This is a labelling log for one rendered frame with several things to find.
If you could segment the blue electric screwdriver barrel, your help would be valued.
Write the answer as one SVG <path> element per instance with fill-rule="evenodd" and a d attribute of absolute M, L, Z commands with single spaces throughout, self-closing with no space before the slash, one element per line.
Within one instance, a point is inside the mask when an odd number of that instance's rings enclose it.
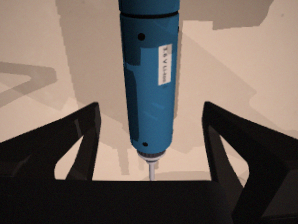
<path fill-rule="evenodd" d="M 154 181 L 172 142 L 180 0 L 118 3 L 130 142 Z"/>

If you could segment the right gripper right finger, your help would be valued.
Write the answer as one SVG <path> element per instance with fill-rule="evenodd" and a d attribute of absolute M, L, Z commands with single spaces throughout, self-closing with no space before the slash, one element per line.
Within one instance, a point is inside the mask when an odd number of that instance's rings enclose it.
<path fill-rule="evenodd" d="M 210 101 L 204 102 L 202 128 L 211 180 L 223 186 L 234 224 L 298 215 L 298 139 Z M 220 135 L 248 164 L 244 187 Z"/>

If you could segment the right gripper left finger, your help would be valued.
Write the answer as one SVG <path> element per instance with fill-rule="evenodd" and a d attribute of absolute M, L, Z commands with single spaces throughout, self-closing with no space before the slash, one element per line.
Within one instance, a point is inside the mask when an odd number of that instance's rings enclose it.
<path fill-rule="evenodd" d="M 92 180 L 101 129 L 98 102 L 0 143 L 0 174 L 56 179 L 57 162 L 83 136 L 66 180 Z"/>

